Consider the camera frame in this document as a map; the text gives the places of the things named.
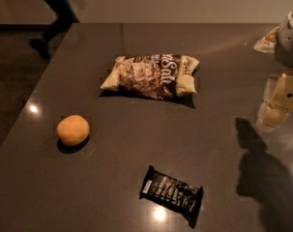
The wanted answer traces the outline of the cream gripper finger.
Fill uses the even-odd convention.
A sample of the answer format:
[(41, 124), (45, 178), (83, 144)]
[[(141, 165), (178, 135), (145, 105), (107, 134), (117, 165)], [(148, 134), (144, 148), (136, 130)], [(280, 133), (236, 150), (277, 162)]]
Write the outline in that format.
[(293, 69), (267, 80), (256, 120), (258, 129), (278, 129), (293, 111)]
[(274, 53), (277, 39), (278, 26), (256, 42), (253, 49), (261, 53)]

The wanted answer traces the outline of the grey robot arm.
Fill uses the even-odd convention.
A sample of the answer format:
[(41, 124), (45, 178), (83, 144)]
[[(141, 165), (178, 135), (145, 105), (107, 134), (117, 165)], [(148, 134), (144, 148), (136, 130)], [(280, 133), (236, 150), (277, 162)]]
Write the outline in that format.
[(256, 126), (265, 132), (278, 129), (293, 112), (293, 9), (284, 21), (256, 42), (253, 49), (271, 53), (287, 67), (266, 82)]

